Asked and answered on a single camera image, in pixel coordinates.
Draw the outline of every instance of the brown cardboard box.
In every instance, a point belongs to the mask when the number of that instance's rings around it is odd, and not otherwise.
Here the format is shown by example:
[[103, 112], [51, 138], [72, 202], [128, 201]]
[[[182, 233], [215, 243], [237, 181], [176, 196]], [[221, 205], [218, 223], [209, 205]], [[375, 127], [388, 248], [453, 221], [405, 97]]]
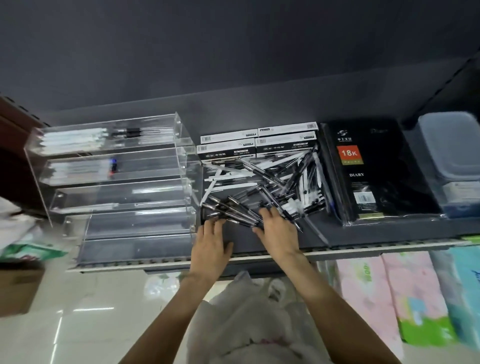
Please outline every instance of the brown cardboard box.
[[0, 317], [28, 312], [43, 273], [38, 262], [0, 264]]

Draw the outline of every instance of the red label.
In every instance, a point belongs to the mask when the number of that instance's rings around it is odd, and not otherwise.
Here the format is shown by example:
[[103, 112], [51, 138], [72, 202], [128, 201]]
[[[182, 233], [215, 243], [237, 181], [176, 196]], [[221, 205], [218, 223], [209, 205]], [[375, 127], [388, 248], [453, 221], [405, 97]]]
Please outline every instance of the red label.
[[338, 154], [343, 165], [363, 164], [359, 148], [357, 146], [337, 146]]

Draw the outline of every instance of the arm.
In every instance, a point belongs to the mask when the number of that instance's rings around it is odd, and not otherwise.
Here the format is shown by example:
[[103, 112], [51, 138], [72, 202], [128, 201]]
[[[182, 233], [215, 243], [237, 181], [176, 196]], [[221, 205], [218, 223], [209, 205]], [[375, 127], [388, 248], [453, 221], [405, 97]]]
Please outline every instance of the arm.
[[272, 258], [302, 296], [336, 364], [399, 364], [372, 328], [345, 302], [299, 250], [295, 227], [277, 209], [260, 210], [264, 220], [258, 235]]
[[224, 220], [206, 221], [197, 231], [192, 248], [190, 272], [178, 292], [130, 348], [120, 364], [173, 363], [193, 314], [220, 277], [233, 251], [233, 243], [223, 247]]

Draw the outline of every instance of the finger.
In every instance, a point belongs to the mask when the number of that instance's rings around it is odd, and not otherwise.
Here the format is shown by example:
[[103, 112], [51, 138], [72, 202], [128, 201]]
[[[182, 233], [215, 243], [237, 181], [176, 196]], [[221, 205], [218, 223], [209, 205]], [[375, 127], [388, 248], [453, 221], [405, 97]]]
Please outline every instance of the finger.
[[265, 207], [262, 207], [260, 210], [258, 210], [258, 213], [262, 215], [262, 218], [264, 220], [268, 220], [269, 218], [272, 217], [272, 214], [270, 213], [270, 211], [268, 211], [268, 209]]
[[280, 213], [278, 212], [278, 210], [276, 209], [276, 207], [272, 207], [272, 208], [270, 209], [270, 213], [272, 214], [272, 217], [274, 217], [274, 218], [280, 216]]
[[222, 228], [223, 228], [223, 224], [226, 220], [224, 218], [220, 219], [220, 220], [217, 220], [215, 221], [215, 225], [213, 227], [213, 234], [215, 236], [218, 236], [220, 238], [220, 241], [223, 241], [222, 240]]
[[207, 220], [204, 224], [204, 236], [212, 236], [213, 235], [213, 220]]
[[195, 243], [199, 242], [204, 237], [204, 226], [198, 228], [197, 230], [197, 238], [195, 239]]
[[233, 242], [229, 242], [225, 248], [225, 259], [228, 261], [232, 257], [233, 253]]
[[255, 235], [258, 236], [258, 238], [260, 239], [260, 241], [263, 243], [264, 242], [264, 239], [265, 239], [265, 233], [262, 229], [260, 228], [253, 228], [252, 231], [255, 233]]

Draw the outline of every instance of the white pen box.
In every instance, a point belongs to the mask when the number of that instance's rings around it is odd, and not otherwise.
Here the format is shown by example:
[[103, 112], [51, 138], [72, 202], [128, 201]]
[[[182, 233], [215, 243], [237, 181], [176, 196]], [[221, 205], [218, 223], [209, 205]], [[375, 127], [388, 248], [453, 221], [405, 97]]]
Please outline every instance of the white pen box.
[[258, 134], [258, 137], [261, 137], [261, 136], [270, 136], [270, 135], [279, 135], [279, 134], [309, 132], [313, 130], [318, 130], [317, 123], [302, 122], [299, 124], [271, 126], [268, 128], [258, 128], [257, 134]]
[[315, 132], [266, 136], [255, 139], [257, 157], [278, 152], [304, 150], [313, 148], [317, 143]]
[[197, 154], [201, 160], [254, 157], [255, 151], [254, 138], [197, 146]]
[[240, 130], [238, 132], [203, 135], [200, 137], [201, 144], [226, 142], [228, 140], [239, 140], [257, 137], [257, 129]]

